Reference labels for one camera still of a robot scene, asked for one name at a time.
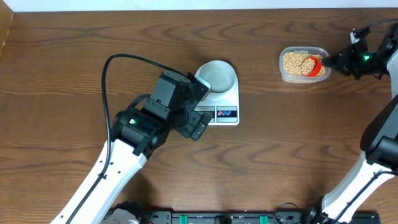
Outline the cardboard side panel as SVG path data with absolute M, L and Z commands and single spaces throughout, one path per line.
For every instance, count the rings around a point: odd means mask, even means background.
M 14 18 L 14 12 L 1 0 L 0 3 L 0 55 L 2 55 L 6 39 Z

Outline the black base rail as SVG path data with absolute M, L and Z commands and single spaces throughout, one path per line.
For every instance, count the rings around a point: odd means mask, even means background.
M 153 223 L 153 224 L 265 224 L 265 223 L 305 223 L 300 212 L 273 213 L 173 213 L 150 212 L 147 219 L 141 218 L 138 222 L 135 216 L 126 211 L 108 213 L 101 223 Z M 349 223 L 355 224 L 381 224 L 378 213 L 357 213 Z

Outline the clear plastic container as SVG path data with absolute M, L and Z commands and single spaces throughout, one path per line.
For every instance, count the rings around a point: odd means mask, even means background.
M 322 64 L 329 56 L 319 47 L 287 47 L 279 56 L 279 68 L 287 83 L 316 83 L 326 80 L 331 69 Z

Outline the soybeans in container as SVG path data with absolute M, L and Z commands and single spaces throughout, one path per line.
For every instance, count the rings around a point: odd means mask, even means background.
M 285 72 L 291 76 L 301 76 L 306 77 L 301 74 L 301 64 L 304 60 L 308 59 L 310 56 L 314 56 L 319 60 L 322 60 L 323 57 L 319 54 L 302 54 L 298 52 L 287 52 L 282 57 L 283 68 Z M 321 71 L 318 73 L 316 77 L 321 77 L 326 75 L 326 68 L 322 66 Z

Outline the white kitchen scale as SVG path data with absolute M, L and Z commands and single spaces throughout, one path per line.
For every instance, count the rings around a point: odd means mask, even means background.
M 200 114 L 211 117 L 213 126 L 236 126 L 239 124 L 239 82 L 236 88 L 227 94 L 212 94 L 200 101 L 195 107 Z

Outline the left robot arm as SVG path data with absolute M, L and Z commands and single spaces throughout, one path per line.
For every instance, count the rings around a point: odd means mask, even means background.
M 195 111 L 211 85 L 191 73 L 165 70 L 150 95 L 114 118 L 109 139 L 90 173 L 54 223 L 100 223 L 124 186 L 176 130 L 198 140 L 211 118 Z

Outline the grey bowl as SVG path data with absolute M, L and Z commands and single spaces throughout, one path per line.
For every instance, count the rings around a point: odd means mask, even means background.
M 238 77 L 234 68 L 222 60 L 213 60 L 202 65 L 195 74 L 210 84 L 210 93 L 227 94 L 238 84 Z

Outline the red measuring scoop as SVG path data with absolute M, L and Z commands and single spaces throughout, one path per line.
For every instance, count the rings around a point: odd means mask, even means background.
M 322 69 L 322 61 L 314 56 L 310 56 L 301 64 L 301 74 L 306 77 L 315 77 Z

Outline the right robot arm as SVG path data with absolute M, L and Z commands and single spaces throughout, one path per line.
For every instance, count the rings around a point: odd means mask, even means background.
M 350 33 L 351 43 L 324 58 L 324 66 L 360 79 L 383 75 L 391 80 L 391 101 L 362 135 L 360 156 L 338 186 L 320 198 L 308 223 L 349 223 L 358 207 L 384 182 L 397 176 L 397 19 L 390 19 L 384 38 L 374 52 L 368 50 L 370 27 Z

